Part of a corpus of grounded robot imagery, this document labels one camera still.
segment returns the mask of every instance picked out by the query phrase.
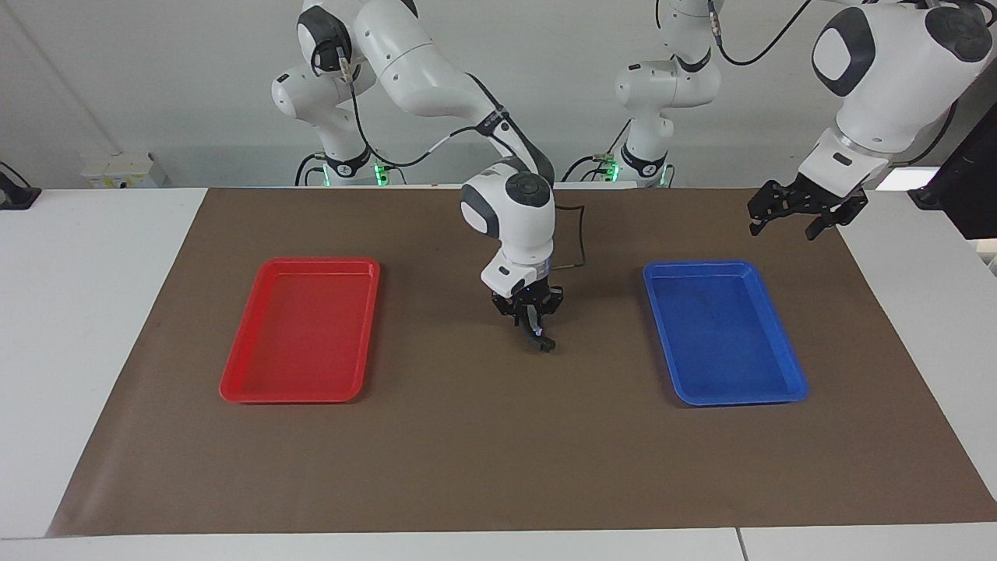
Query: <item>green light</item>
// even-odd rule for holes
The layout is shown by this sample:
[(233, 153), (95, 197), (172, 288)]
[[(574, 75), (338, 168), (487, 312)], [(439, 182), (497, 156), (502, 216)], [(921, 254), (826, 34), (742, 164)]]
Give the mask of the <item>green light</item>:
[(378, 187), (384, 187), (391, 182), (388, 168), (380, 164), (374, 164), (374, 177), (377, 178)]

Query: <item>plastic tray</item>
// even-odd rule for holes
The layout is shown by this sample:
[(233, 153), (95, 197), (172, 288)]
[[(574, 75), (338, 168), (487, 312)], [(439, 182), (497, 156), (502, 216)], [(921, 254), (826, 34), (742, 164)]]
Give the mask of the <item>plastic tray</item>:
[(652, 263), (644, 280), (683, 401), (747, 405), (807, 397), (807, 380), (753, 265)]
[(237, 403), (341, 403), (364, 383), (380, 266), (276, 259), (260, 268), (218, 391)]

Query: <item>red tray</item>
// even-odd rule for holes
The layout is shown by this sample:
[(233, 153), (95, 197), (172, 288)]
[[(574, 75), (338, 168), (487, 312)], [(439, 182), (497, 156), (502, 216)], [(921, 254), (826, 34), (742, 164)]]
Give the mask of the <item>red tray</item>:
[(360, 393), (381, 267), (276, 259), (260, 268), (218, 391), (237, 403), (342, 403)]

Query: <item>gray wall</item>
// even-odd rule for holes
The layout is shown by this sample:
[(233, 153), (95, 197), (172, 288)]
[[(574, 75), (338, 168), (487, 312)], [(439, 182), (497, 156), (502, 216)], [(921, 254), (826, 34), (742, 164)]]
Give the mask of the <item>gray wall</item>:
[[(419, 8), (448, 57), (488, 83), (564, 170), (604, 150), (625, 122), (613, 98), (616, 72), (663, 57), (653, 4), (420, 0)], [(84, 187), (80, 154), (109, 147), (153, 152), (180, 185), (291, 183), (298, 161), (319, 145), (309, 127), (276, 111), (269, 86), (300, 60), (300, 5), (0, 0), (0, 157), (50, 188)], [(798, 5), (728, 2), (729, 50), (754, 55)], [(816, 2), (762, 63), (741, 69), (720, 62), (725, 82), (713, 105), (672, 113), (676, 185), (751, 186), (793, 177), (839, 107), (809, 58), (817, 33), (839, 9)], [(928, 163), (943, 160), (995, 92), (992, 68)], [(406, 115), (379, 88), (361, 97), (361, 108), (369, 136), (396, 158), (416, 156), (462, 125)], [(465, 137), (408, 176), (459, 182), (493, 158), (484, 141)]]

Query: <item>brown table surface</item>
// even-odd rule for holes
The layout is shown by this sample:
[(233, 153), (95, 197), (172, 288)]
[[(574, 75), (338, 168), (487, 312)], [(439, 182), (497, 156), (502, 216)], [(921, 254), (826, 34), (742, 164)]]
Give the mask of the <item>brown table surface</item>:
[[(532, 351), (478, 274), (455, 192), (208, 193), (51, 535), (760, 527), (997, 520), (997, 505), (836, 232), (748, 234), (744, 191), (558, 194), (588, 265)], [(559, 263), (576, 256), (574, 217)], [(244, 406), (217, 384), (274, 257), (382, 264), (367, 386)], [(652, 261), (762, 272), (811, 385), (696, 409), (668, 381)]]

